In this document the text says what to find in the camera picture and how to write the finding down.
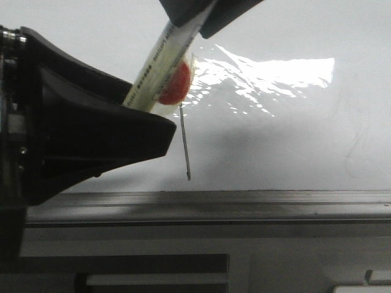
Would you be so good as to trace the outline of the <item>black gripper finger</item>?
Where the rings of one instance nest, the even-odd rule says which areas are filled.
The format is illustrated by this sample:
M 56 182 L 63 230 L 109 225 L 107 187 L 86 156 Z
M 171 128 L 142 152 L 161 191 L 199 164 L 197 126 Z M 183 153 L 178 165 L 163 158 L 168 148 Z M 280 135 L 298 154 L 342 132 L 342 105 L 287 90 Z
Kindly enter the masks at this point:
M 160 0 L 170 22 L 176 27 L 188 24 L 195 17 L 199 16 L 207 8 L 211 7 L 208 16 L 201 21 L 200 34 L 204 39 L 228 26 L 232 21 L 261 3 L 262 0 L 220 0 L 199 1 L 199 0 Z

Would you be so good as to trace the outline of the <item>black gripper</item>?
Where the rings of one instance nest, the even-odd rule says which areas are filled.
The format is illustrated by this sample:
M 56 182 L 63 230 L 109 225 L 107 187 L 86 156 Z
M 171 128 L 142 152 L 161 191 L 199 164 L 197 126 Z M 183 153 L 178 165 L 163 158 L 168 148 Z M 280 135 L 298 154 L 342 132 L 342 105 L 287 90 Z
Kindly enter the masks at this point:
M 123 107 L 130 88 L 33 29 L 1 27 L 1 262 L 20 255 L 28 207 L 167 153 L 175 123 Z

